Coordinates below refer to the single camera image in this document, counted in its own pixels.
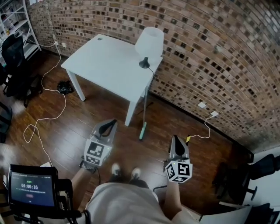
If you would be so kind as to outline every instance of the black lamp base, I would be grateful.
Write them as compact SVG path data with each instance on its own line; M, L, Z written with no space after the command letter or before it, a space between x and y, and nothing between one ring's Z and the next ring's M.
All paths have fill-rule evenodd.
M139 66L141 68L149 68L150 67L150 64L148 63L148 58L145 57L143 61L140 61L139 62Z

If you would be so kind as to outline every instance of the wooden floor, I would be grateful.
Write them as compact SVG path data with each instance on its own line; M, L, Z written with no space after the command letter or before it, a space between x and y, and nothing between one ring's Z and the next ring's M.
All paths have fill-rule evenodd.
M59 57L39 52L34 56L33 68L43 75L56 65ZM56 89L60 80L69 80L67 73L60 67L46 75L43 84L46 88ZM176 108L152 96L148 102L153 104L147 109L147 128L143 141L139 141L142 125L142 103L136 108L129 127L124 125L129 102L102 89L101 87L78 78L86 100L79 99L76 92L66 95L67 106L64 113L56 120L44 120L38 123L40 136L53 165L59 171L60 178L72 178L78 171L86 139L96 123L105 119L116 118L118 129L114 148L109 159L100 168L101 182L106 182L111 174L114 162L121 164L127 178L131 170L138 166L142 169L142 179L152 189L167 183L163 173L163 160L168 157L171 137L178 135L185 138L188 134L206 136L208 129L200 122L180 112ZM28 124L35 124L39 118L53 118L64 107L63 96L57 92L44 91L24 108L21 101L8 99L13 109L12 125L7 141L0 145L2 173L7 174L10 164L42 165L48 161L36 133L30 143L23 138L23 131ZM26 132L29 139L32 129ZM192 179L180 185L182 204L202 214L215 212L218 200L211 187L217 167L221 162L237 165L244 159L242 153L233 149L232 143L211 131L211 138L192 138L189 143ZM98 184L98 175L94 174L87 188L83 206L91 197Z

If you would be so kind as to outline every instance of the white table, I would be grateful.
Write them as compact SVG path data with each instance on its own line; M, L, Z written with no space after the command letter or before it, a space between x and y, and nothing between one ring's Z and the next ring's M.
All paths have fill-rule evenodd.
M81 76L130 101L125 125L128 126L140 97L145 96L153 74L162 57L149 59L150 68L139 66L142 60L134 45L98 34L73 55L61 67L66 69L80 99L85 96L75 75Z

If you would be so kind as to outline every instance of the white shirt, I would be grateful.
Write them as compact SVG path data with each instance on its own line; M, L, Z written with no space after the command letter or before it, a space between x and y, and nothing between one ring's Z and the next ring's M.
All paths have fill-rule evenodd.
M163 214L150 189L122 183L105 183L98 186L86 209L92 224L197 224L188 213L179 212L170 221ZM39 218L47 223L65 223L64 220ZM77 219L85 224L84 215Z

